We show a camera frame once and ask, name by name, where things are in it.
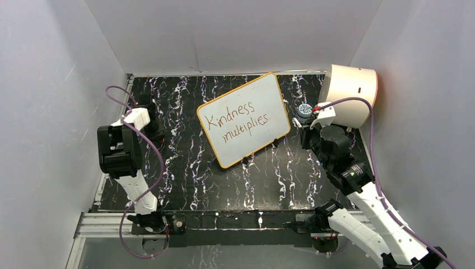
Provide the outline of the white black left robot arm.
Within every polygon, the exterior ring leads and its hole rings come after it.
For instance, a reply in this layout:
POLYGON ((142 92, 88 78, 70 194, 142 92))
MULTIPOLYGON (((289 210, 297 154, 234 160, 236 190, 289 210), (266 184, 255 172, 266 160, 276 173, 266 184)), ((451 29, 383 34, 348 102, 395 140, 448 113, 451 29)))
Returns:
MULTIPOLYGON (((124 122, 146 135, 154 145, 163 143, 165 127, 157 117, 157 105, 151 94, 139 94, 135 107, 124 116, 124 122)), ((167 218, 162 214, 158 199, 149 189, 142 173, 143 154, 139 134, 120 119, 97 129, 99 165, 103 173, 121 185, 133 202, 134 215, 127 219, 150 233, 161 233, 167 227, 167 218)))

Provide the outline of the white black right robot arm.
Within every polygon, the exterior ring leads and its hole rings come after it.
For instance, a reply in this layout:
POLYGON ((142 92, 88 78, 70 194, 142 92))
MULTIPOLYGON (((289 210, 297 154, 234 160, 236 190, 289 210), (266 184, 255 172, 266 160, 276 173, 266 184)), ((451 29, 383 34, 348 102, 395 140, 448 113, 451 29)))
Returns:
POLYGON ((334 199, 315 209, 316 227, 334 230, 362 249, 380 268, 438 268, 446 258, 440 247, 428 247, 413 235, 399 213, 380 194, 367 162, 351 154, 350 139, 335 125, 299 130, 302 147, 311 150, 327 178, 368 219, 372 228, 353 217, 334 199))

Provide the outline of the yellow framed whiteboard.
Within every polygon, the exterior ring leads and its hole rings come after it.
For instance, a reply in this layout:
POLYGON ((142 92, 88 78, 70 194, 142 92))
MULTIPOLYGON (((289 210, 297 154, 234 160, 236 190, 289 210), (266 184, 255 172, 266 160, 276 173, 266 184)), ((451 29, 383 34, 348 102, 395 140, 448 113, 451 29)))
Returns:
POLYGON ((272 72, 202 104, 196 113, 223 169, 291 130, 277 75, 272 72))

